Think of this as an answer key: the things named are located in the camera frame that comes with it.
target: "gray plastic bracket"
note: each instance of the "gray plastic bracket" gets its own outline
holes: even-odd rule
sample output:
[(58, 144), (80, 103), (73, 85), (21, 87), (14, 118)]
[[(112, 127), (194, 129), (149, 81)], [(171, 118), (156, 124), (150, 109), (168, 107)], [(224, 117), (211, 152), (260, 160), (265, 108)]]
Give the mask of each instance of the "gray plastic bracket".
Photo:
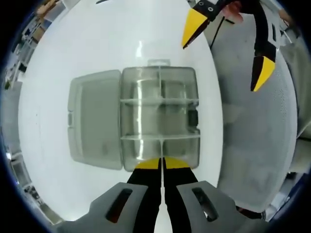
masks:
[[(118, 183), (95, 199), (89, 212), (76, 221), (65, 221), (55, 225), (54, 232), (57, 233), (131, 233), (133, 232), (135, 219), (147, 186), (131, 183)], [(116, 223), (106, 218), (112, 204), (125, 189), (132, 190), (126, 204), (124, 205), (119, 219)]]
[[(188, 212), (193, 233), (261, 233), (267, 227), (267, 222), (260, 219), (249, 219), (236, 210), (236, 205), (230, 197), (206, 181), (183, 184), (177, 189)], [(211, 208), (217, 212), (217, 218), (209, 222), (204, 214), (193, 190), (202, 190), (209, 199)]]

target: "hand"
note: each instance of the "hand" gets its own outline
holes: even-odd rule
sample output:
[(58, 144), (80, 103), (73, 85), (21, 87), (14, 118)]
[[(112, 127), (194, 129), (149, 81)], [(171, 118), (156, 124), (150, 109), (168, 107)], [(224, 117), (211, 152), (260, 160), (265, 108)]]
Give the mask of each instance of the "hand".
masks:
[(241, 23), (243, 22), (243, 17), (240, 14), (241, 7), (240, 1), (234, 1), (228, 4), (222, 12), (226, 18), (233, 17), (237, 22)]

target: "person's hand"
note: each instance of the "person's hand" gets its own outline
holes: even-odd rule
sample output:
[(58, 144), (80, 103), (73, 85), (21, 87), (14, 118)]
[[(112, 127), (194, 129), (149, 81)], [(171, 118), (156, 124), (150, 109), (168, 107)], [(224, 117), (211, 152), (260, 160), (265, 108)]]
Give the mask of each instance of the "person's hand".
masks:
[(240, 14), (241, 11), (241, 3), (240, 1), (234, 1), (230, 4), (228, 4), (223, 10), (223, 15), (226, 18), (232, 17), (234, 18), (237, 22), (241, 23), (243, 22), (243, 17)]

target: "white table surface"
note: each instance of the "white table surface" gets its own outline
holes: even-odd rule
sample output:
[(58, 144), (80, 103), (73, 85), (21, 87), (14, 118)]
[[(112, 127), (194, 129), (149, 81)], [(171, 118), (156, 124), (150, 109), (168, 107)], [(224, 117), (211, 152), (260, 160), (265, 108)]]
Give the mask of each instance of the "white table surface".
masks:
[(223, 148), (223, 116), (217, 73), (203, 34), (188, 48), (181, 40), (185, 0), (82, 0), (57, 18), (40, 40), (25, 73), (18, 125), (24, 157), (41, 198), (63, 219), (76, 220), (90, 203), (131, 173), (78, 163), (69, 153), (67, 104), (73, 78), (149, 59), (193, 67), (200, 104), (198, 180), (217, 186)]

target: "open lid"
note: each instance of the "open lid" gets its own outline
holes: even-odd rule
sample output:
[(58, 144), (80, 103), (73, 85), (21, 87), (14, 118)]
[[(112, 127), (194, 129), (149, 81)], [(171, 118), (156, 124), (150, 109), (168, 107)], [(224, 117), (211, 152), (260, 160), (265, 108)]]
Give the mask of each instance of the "open lid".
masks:
[(68, 101), (70, 154), (77, 162), (121, 169), (118, 70), (73, 79)]

